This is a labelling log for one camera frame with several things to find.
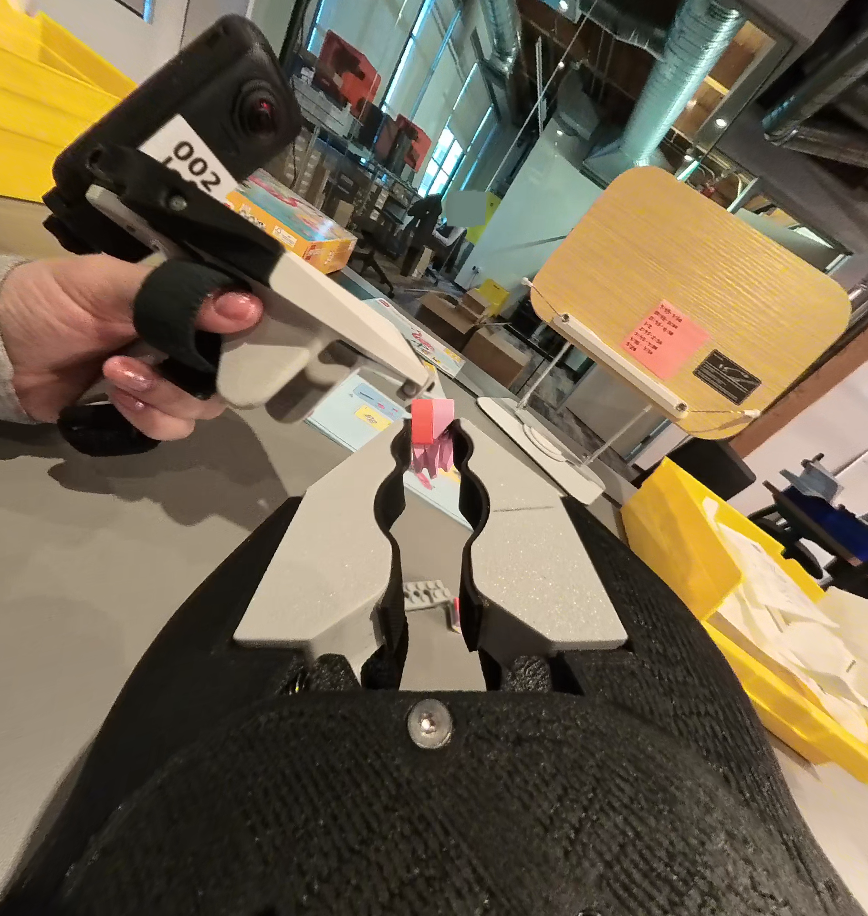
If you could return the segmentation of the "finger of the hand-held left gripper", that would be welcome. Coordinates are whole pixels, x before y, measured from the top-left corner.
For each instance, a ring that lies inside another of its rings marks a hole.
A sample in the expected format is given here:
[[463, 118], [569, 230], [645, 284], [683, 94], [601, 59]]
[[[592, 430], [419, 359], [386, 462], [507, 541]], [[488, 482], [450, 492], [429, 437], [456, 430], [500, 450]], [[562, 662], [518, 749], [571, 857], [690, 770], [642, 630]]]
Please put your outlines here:
[[366, 301], [302, 258], [281, 255], [266, 281], [251, 281], [263, 315], [251, 331], [251, 398], [287, 389], [326, 393], [375, 366], [402, 398], [435, 382], [398, 329]]

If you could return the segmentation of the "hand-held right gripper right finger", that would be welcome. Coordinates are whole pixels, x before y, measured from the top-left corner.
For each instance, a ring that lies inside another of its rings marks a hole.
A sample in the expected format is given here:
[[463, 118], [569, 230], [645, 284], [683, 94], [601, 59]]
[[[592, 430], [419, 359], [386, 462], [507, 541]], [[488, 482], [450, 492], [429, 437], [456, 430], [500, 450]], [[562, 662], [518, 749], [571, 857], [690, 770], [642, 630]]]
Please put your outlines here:
[[628, 636], [572, 517], [581, 510], [470, 420], [459, 421], [460, 625], [487, 690], [519, 659], [548, 669], [568, 652], [607, 651]]

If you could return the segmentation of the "long grey brick plate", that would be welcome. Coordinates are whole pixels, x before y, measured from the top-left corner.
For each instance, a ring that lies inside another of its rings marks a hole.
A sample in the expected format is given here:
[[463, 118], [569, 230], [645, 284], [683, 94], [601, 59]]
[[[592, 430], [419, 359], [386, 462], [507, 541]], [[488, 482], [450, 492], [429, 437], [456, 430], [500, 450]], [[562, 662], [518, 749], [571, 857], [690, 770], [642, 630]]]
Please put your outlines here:
[[406, 581], [403, 598], [406, 614], [440, 611], [448, 629], [461, 634], [460, 601], [441, 580]]

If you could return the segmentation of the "pink brick assembly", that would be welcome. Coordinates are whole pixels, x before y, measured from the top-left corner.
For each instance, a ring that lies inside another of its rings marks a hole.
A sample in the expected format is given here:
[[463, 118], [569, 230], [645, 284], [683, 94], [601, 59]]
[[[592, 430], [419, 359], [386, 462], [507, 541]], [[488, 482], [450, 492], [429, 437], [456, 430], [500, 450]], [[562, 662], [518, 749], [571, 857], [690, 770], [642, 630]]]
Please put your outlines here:
[[412, 471], [419, 478], [435, 481], [453, 468], [455, 420], [450, 398], [418, 398], [411, 409]]

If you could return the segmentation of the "person's left hand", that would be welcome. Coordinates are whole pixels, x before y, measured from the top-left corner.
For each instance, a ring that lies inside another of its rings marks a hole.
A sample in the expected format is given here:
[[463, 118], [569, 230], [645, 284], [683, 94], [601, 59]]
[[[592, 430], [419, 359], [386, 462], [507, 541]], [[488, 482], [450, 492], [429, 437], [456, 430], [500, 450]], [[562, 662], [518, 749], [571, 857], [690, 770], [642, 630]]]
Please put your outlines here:
[[201, 400], [127, 355], [136, 334], [133, 300], [153, 266], [108, 256], [24, 263], [0, 285], [0, 335], [25, 415], [56, 421], [96, 382], [108, 401], [155, 441], [187, 438], [219, 417], [219, 396]]

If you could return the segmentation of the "flamingo cover instruction booklet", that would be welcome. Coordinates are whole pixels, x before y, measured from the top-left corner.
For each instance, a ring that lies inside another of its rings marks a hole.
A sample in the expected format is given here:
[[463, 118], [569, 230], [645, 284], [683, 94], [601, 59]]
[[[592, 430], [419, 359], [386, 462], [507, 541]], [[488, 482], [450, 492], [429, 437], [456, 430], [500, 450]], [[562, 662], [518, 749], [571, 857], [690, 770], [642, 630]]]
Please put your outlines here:
[[465, 359], [427, 328], [402, 314], [394, 303], [383, 297], [362, 302], [392, 324], [416, 355], [428, 362], [441, 375], [454, 379], [462, 371]]

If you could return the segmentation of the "open instruction booklet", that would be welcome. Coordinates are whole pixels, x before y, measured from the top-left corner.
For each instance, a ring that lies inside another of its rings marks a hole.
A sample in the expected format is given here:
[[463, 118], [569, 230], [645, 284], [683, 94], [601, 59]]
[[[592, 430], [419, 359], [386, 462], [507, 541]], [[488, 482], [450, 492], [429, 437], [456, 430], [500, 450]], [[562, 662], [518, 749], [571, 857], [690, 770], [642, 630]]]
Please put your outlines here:
[[[401, 425], [405, 418], [405, 408], [360, 375], [353, 375], [325, 396], [305, 423], [349, 452], [357, 452], [394, 422]], [[434, 478], [427, 471], [417, 474], [409, 469], [404, 483], [407, 492], [471, 531], [460, 511], [460, 474], [454, 465], [448, 471], [438, 471]]]

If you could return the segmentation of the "black tripod pole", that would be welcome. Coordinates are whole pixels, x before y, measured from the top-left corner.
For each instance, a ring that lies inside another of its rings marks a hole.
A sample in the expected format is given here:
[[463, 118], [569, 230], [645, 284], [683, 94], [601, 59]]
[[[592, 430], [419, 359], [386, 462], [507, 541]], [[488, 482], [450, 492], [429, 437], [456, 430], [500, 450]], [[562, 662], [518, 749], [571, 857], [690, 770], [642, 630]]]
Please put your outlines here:
[[287, 69], [297, 52], [302, 48], [312, 28], [319, 1], [292, 1], [290, 16], [283, 33], [279, 51], [279, 63]]

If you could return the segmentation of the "yellow plastic bin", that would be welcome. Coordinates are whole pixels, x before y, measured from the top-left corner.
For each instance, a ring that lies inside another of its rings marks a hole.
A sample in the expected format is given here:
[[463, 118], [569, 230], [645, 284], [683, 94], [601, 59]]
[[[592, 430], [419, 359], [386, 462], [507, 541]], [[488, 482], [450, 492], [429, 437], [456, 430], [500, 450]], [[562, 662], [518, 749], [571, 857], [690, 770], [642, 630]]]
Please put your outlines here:
[[783, 557], [778, 541], [669, 459], [623, 506], [622, 519], [632, 551], [701, 622], [765, 729], [808, 762], [837, 764], [868, 784], [868, 739], [842, 729], [798, 679], [777, 673], [719, 629], [716, 614], [743, 574], [717, 526], [724, 523], [759, 544], [814, 601], [825, 595], [817, 580]]
[[0, 1], [0, 197], [40, 202], [59, 154], [136, 86], [43, 12]]

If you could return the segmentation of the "red hooded machine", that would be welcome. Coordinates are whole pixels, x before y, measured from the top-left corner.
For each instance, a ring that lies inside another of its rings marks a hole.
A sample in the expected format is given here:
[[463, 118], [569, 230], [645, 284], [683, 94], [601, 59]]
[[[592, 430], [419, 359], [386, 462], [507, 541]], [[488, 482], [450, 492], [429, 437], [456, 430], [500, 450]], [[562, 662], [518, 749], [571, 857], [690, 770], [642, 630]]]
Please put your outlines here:
[[314, 88], [339, 107], [359, 110], [373, 102], [380, 82], [381, 75], [362, 52], [336, 32], [326, 32], [314, 68]]
[[391, 149], [394, 170], [409, 168], [417, 173], [428, 155], [431, 139], [417, 124], [403, 114], [395, 121], [396, 136]]

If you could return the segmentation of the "pile of white paper bags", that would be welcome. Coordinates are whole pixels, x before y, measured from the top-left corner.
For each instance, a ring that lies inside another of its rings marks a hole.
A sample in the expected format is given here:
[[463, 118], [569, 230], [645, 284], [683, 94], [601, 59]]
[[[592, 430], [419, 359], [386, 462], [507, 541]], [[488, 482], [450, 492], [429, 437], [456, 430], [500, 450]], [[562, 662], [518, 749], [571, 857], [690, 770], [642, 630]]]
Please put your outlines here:
[[701, 505], [740, 571], [709, 624], [868, 742], [868, 600], [835, 587], [813, 600], [762, 544], [720, 519], [714, 498]]

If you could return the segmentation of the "pink sticky note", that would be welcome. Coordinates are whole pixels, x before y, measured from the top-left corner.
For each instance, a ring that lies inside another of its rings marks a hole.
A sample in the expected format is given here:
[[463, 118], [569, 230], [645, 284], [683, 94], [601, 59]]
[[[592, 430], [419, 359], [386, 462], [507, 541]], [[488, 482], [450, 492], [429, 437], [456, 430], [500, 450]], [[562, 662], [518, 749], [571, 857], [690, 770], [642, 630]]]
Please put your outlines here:
[[711, 335], [668, 300], [661, 300], [623, 340], [623, 351], [662, 381], [676, 376]]

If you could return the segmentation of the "black label sticker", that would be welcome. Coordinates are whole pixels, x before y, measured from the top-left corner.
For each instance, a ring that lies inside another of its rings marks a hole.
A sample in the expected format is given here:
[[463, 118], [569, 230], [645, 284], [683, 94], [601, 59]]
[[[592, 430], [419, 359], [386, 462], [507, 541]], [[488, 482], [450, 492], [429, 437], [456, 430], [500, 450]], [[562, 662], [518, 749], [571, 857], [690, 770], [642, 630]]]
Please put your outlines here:
[[761, 386], [759, 377], [727, 357], [711, 350], [692, 375], [735, 406], [742, 406]]

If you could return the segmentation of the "blue machine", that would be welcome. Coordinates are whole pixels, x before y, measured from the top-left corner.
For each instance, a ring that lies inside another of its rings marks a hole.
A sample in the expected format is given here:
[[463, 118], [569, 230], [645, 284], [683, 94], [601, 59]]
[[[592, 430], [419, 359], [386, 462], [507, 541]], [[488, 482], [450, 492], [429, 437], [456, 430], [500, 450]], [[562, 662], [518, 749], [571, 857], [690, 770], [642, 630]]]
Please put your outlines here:
[[770, 505], [749, 515], [815, 578], [868, 598], [868, 523], [837, 504], [841, 484], [823, 464], [823, 453], [801, 462], [801, 471], [783, 470], [783, 489], [764, 483]]

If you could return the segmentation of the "whiteboard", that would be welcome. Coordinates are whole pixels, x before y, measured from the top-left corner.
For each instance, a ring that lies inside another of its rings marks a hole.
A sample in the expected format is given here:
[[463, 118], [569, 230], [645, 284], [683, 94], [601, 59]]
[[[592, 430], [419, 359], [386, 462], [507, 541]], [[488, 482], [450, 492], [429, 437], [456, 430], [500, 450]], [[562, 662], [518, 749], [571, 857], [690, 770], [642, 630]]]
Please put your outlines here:
[[868, 450], [837, 472], [838, 503], [855, 514], [868, 512]]

